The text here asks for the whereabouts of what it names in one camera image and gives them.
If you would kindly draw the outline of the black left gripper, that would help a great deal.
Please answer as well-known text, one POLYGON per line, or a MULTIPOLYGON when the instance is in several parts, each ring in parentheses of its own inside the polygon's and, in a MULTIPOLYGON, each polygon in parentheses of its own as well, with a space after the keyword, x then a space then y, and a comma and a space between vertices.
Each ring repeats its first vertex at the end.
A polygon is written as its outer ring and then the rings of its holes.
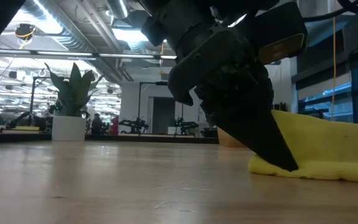
POLYGON ((298 169, 270 112, 273 89, 267 70, 237 32, 218 31, 180 59, 168 88, 189 106, 194 90, 209 121, 266 162, 290 172, 298 169))

